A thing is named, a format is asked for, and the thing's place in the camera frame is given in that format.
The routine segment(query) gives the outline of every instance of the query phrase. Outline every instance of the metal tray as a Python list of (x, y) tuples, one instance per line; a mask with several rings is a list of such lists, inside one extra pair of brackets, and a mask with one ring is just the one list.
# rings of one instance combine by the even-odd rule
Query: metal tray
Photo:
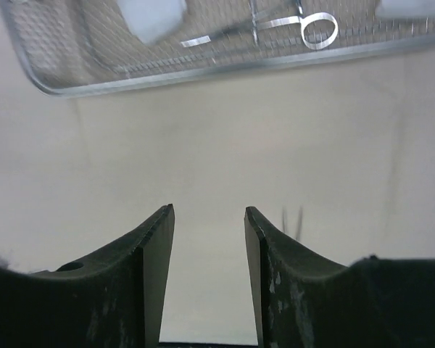
[[(435, 44), (435, 18), (380, 21), (376, 0), (302, 0), (304, 13), (328, 12), (339, 23), (322, 51), (301, 42), (300, 27), (249, 30), (205, 45), (182, 40), (252, 18), (281, 5), (269, 19), (295, 15), (286, 0), (187, 0), (181, 29), (145, 46), (130, 34), (116, 0), (0, 0), (15, 51), (30, 80), (45, 94), (82, 96), (177, 83), (249, 68), (319, 64)], [(311, 25), (311, 38), (328, 28)]]

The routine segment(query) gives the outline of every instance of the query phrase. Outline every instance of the dark object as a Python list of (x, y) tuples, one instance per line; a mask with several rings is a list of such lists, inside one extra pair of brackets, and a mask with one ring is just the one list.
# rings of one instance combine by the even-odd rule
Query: dark object
[(56, 272), (0, 268), (0, 347), (156, 347), (173, 206)]
[(435, 260), (346, 268), (253, 207), (245, 234), (259, 347), (435, 347)]

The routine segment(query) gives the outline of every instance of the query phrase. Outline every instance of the surgical scissors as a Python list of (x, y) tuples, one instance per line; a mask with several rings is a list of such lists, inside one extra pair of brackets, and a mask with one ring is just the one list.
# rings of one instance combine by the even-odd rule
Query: surgical scissors
[[(303, 7), (301, 4), (301, 0), (288, 0), (283, 3), (283, 5), (286, 5), (287, 3), (294, 4), (297, 8), (298, 14), (297, 16), (290, 16), (285, 18), (278, 18), (276, 20), (270, 20), (268, 22), (258, 23), (256, 25), (258, 30), (264, 30), (264, 29), (270, 29), (275, 27), (280, 27), (282, 25), (290, 25), (290, 24), (296, 24), (299, 23), (301, 25), (301, 34), (302, 34), (302, 40), (305, 46), (312, 50), (319, 50), (324, 49), (327, 46), (330, 46), (336, 39), (336, 37), (339, 34), (339, 24), (336, 21), (335, 17), (332, 14), (326, 13), (326, 12), (318, 12), (315, 14), (310, 14), (309, 16), (305, 17), (303, 12)], [(192, 38), (187, 41), (181, 41), (182, 47), (193, 47), (198, 46), (202, 44), (207, 44), (211, 41), (218, 40), (220, 38), (230, 36), (233, 34), (240, 33), (244, 30), (251, 30), (253, 25), (253, 20), (261, 20), (263, 18), (266, 18), (270, 16), (275, 11), (279, 10), (281, 8), (281, 5), (278, 5), (272, 9), (266, 9), (265, 11), (258, 12), (255, 16), (255, 18), (251, 18), (249, 20), (245, 20), (243, 22), (235, 23), (232, 25), (229, 25), (228, 27), (225, 27), (215, 33), (200, 36), (198, 38)], [(333, 23), (334, 29), (333, 33), (327, 37), (326, 40), (322, 40), (318, 43), (311, 43), (307, 40), (305, 35), (305, 30), (309, 24), (312, 24), (314, 22), (317, 22), (319, 20), (327, 20), (329, 22)]]

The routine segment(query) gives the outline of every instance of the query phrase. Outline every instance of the white cloth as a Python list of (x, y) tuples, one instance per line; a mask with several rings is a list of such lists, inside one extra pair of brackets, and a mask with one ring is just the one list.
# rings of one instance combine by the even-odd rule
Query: white cloth
[(434, 17), (435, 0), (381, 0), (376, 16), (384, 19)]
[(117, 0), (129, 31), (153, 45), (177, 30), (187, 10), (185, 0)]

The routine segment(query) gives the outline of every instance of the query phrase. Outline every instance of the forceps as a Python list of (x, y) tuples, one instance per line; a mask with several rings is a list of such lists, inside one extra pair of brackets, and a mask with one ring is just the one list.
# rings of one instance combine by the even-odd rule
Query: forceps
[[(286, 5), (287, 3), (295, 5), (295, 7), (297, 8), (298, 14), (299, 14), (298, 16), (278, 18), (276, 20), (270, 20), (268, 22), (258, 23), (256, 25), (256, 28), (258, 30), (264, 30), (264, 29), (280, 27), (282, 25), (299, 23), (301, 25), (301, 34), (302, 34), (303, 43), (305, 44), (305, 46), (308, 49), (312, 49), (312, 50), (324, 49), (327, 46), (331, 45), (335, 41), (336, 37), (339, 34), (339, 24), (333, 15), (326, 13), (326, 12), (318, 12), (315, 14), (310, 14), (309, 16), (305, 17), (304, 12), (303, 12), (303, 7), (301, 4), (301, 0), (288, 0), (288, 1), (285, 1), (283, 3), (283, 5)], [(279, 10), (280, 7), (281, 6), (277, 6), (273, 9), (258, 12), (255, 16), (255, 20), (261, 20), (262, 18), (270, 16), (272, 13)], [(312, 23), (317, 22), (319, 20), (327, 20), (329, 22), (332, 22), (333, 26), (334, 26), (333, 33), (329, 37), (327, 37), (326, 40), (322, 40), (321, 42), (318, 42), (318, 43), (311, 43), (307, 40), (306, 35), (305, 35), (306, 27), (309, 24), (312, 24)], [(202, 44), (207, 44), (208, 42), (217, 40), (219, 38), (223, 38), (226, 36), (237, 34), (237, 33), (240, 33), (241, 31), (244, 31), (244, 30), (251, 30), (252, 28), (253, 28), (253, 18), (249, 19), (249, 20), (245, 20), (243, 22), (229, 25), (228, 27), (225, 27), (225, 28), (223, 28), (215, 33), (209, 34), (209, 35), (200, 36), (199, 38), (192, 38), (192, 39), (187, 40), (187, 41), (182, 41), (181, 45), (182, 45), (182, 47), (193, 47), (193, 46), (198, 46), (198, 45), (202, 45)]]

